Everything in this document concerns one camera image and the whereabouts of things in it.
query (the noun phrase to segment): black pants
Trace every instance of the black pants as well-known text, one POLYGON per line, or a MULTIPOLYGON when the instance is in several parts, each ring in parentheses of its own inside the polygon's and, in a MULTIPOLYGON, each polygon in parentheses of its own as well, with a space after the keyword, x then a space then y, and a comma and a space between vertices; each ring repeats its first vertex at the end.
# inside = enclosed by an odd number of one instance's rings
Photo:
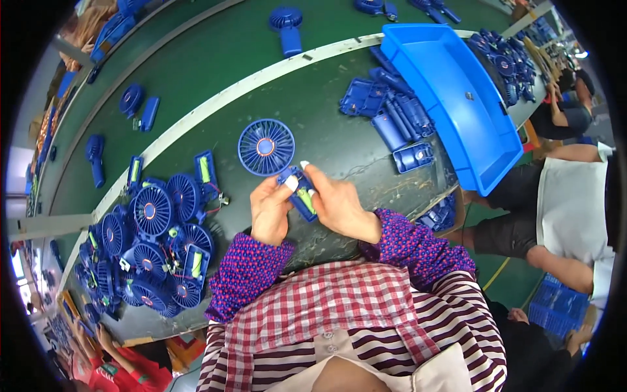
POLYGON ((475 252, 524 259, 537 245, 535 221, 538 186, 544 160, 513 167, 486 197, 491 208, 509 214, 475 226, 475 252))

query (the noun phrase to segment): hair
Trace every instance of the hair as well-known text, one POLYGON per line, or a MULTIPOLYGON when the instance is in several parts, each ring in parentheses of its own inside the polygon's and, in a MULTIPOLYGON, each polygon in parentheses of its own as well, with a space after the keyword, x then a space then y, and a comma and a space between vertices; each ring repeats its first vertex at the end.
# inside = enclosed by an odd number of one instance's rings
POLYGON ((608 171, 605 177, 605 228, 608 232, 608 246, 618 253, 621 235, 621 178, 618 159, 608 157, 608 171))

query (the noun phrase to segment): fan handle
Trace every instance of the fan handle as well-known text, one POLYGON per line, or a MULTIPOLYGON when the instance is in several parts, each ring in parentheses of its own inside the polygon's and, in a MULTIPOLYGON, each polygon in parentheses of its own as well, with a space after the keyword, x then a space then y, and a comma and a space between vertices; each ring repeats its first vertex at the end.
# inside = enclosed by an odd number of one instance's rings
POLYGON ((96 188, 101 188, 105 184, 105 175, 102 172, 102 161, 92 161, 93 184, 96 188))

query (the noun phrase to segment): woman's left hand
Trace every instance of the woman's left hand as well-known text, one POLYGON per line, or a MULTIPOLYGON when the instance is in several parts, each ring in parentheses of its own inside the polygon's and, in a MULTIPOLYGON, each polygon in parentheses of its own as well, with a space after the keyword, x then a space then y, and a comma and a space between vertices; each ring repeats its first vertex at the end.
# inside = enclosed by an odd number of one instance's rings
POLYGON ((293 208, 287 201, 293 191, 277 184, 277 176, 266 178, 250 194, 253 227, 250 236, 268 245, 280 246, 287 235, 287 211, 293 208))

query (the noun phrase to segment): woman's right hand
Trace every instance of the woman's right hand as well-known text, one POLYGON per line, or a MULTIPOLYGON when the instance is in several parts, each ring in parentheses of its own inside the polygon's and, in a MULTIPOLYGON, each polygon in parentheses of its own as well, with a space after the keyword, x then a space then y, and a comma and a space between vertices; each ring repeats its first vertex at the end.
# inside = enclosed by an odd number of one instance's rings
POLYGON ((323 225, 347 237, 372 244, 379 242, 381 221, 374 213, 362 208, 353 184, 329 179, 307 161, 300 165, 317 191, 312 195, 312 204, 323 225))

